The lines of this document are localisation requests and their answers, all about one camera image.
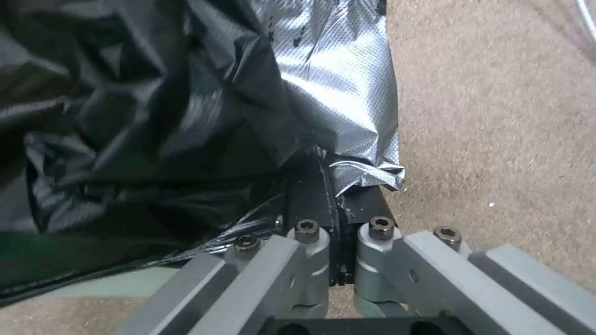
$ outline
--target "grey metal bar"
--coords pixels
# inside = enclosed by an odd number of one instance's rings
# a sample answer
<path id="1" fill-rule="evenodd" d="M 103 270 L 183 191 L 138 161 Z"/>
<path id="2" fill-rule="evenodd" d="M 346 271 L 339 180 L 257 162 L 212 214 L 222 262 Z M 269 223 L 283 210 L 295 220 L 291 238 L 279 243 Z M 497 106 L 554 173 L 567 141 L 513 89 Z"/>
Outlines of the grey metal bar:
<path id="1" fill-rule="evenodd" d="M 596 298 L 519 249 L 504 245 L 469 260 L 564 332 L 596 333 Z"/>
<path id="2" fill-rule="evenodd" d="M 223 259 L 197 254 L 116 331 L 121 335 L 184 334 L 236 276 Z"/>
<path id="3" fill-rule="evenodd" d="M 288 315 L 305 287 L 300 243 L 272 236 L 189 334 L 256 334 L 271 316 Z"/>
<path id="4" fill-rule="evenodd" d="M 448 311 L 476 334 L 563 334 L 428 231 L 396 240 L 387 256 L 382 272 L 417 311 Z"/>

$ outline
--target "bolt head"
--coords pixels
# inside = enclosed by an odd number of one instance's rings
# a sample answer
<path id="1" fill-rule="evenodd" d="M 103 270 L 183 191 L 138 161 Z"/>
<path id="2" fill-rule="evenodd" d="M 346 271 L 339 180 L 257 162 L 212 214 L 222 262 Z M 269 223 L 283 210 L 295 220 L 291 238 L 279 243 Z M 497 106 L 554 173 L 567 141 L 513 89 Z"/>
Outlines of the bolt head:
<path id="1" fill-rule="evenodd" d="M 391 240 L 394 229 L 395 222 L 386 216 L 375 216 L 368 223 L 368 234 L 375 240 Z"/>
<path id="2" fill-rule="evenodd" d="M 234 240 L 234 250 L 237 255 L 253 255 L 259 250 L 260 239 L 257 235 L 247 234 Z"/>
<path id="3" fill-rule="evenodd" d="M 296 241 L 300 243 L 314 243 L 319 240 L 319 223 L 314 220 L 301 220 L 296 224 L 294 233 Z"/>
<path id="4" fill-rule="evenodd" d="M 461 233 L 459 230 L 449 226 L 439 226 L 433 230 L 433 235 L 455 251 L 459 250 L 461 245 Z"/>

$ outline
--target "cylindrical joint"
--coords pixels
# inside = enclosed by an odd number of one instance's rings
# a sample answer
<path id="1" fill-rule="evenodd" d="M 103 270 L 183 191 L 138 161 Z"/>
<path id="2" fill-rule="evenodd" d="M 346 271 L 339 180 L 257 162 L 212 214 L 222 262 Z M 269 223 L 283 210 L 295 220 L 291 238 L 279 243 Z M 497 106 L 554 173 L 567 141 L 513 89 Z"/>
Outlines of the cylindrical joint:
<path id="1" fill-rule="evenodd" d="M 252 258 L 259 251 L 260 239 L 257 235 L 247 234 L 234 240 L 234 252 L 238 258 Z"/>
<path id="2" fill-rule="evenodd" d="M 395 227 L 389 240 L 378 240 L 373 237 L 371 226 L 371 224 L 363 224 L 358 229 L 354 278 L 355 306 L 367 317 L 379 316 L 379 314 L 371 313 L 365 304 L 359 303 L 360 298 L 374 303 L 405 302 L 385 276 L 387 267 L 393 266 L 394 263 L 394 260 L 388 258 L 393 249 L 393 243 L 400 239 L 402 234 Z"/>
<path id="3" fill-rule="evenodd" d="M 368 233 L 375 240 L 389 241 L 393 237 L 395 223 L 387 216 L 375 216 L 368 223 Z"/>
<path id="4" fill-rule="evenodd" d="M 296 241 L 300 243 L 314 243 L 319 240 L 319 224 L 310 219 L 301 220 L 296 224 Z"/>
<path id="5" fill-rule="evenodd" d="M 299 228 L 310 228 L 310 225 L 304 227 L 300 221 L 295 228 L 290 229 L 287 237 L 291 240 L 299 240 Z M 317 239 L 312 243 L 302 242 L 306 251 L 306 268 L 309 274 L 304 292 L 301 294 L 296 305 L 310 306 L 313 310 L 305 312 L 302 308 L 295 308 L 294 317 L 325 317 L 327 314 L 327 300 L 329 297 L 329 244 L 331 238 L 329 234 L 316 224 L 318 229 Z"/>
<path id="6" fill-rule="evenodd" d="M 447 244 L 451 249 L 459 252 L 461 246 L 461 233 L 449 226 L 439 226 L 433 230 L 433 235 Z"/>

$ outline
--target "black plastic bag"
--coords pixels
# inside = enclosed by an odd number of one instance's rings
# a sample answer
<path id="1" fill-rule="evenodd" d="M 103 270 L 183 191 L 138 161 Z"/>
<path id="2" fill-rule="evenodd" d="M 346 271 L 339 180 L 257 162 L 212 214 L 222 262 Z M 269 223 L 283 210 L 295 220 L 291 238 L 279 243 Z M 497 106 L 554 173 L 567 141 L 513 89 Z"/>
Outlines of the black plastic bag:
<path id="1" fill-rule="evenodd" d="M 245 1 L 0 7 L 0 305 L 272 229 L 299 132 Z"/>

